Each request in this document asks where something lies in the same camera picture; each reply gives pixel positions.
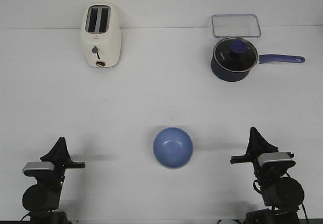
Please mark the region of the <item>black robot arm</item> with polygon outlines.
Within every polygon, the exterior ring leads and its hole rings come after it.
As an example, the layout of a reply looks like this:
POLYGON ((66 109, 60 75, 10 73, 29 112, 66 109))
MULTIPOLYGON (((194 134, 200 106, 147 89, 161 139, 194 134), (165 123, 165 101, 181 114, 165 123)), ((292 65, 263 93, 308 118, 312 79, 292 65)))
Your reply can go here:
POLYGON ((65 137, 60 137, 40 161, 26 163, 22 173, 36 179, 36 184, 29 187, 22 197, 30 223, 71 223, 64 211, 58 211, 65 171, 83 168, 84 162, 72 161, 65 137))
POLYGON ((254 190, 262 196, 266 209, 246 213, 244 223, 301 223, 297 211, 305 193, 301 184, 288 174, 295 166, 294 154, 280 152, 269 144, 256 127, 250 128, 246 153, 232 156, 231 164, 251 163, 254 190))

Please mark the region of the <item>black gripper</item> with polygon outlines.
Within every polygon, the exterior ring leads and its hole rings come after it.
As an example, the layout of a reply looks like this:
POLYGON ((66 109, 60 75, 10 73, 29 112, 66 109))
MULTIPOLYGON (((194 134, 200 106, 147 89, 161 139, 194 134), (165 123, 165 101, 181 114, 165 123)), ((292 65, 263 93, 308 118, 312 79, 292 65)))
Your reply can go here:
POLYGON ((231 164, 237 163, 247 163, 250 162, 254 167, 254 174, 258 183, 261 186, 269 185, 270 183, 275 182, 281 176, 283 176, 287 172, 287 168, 280 169, 278 167, 269 167, 263 168, 259 166, 257 158, 264 153, 275 153, 278 152, 278 148, 269 144, 262 135, 258 132, 256 127, 250 128, 249 142, 247 146, 247 151, 245 155, 241 156, 232 156, 230 159, 231 164))
POLYGON ((60 145, 62 141, 62 159, 63 163, 56 163, 53 171, 44 171, 36 174, 36 181, 38 184, 45 185, 45 187, 53 191, 61 191, 65 181, 66 169, 83 169, 85 162, 73 162, 69 155, 65 137, 60 137, 53 148, 44 156, 40 158, 41 161, 55 162, 59 156, 60 145))

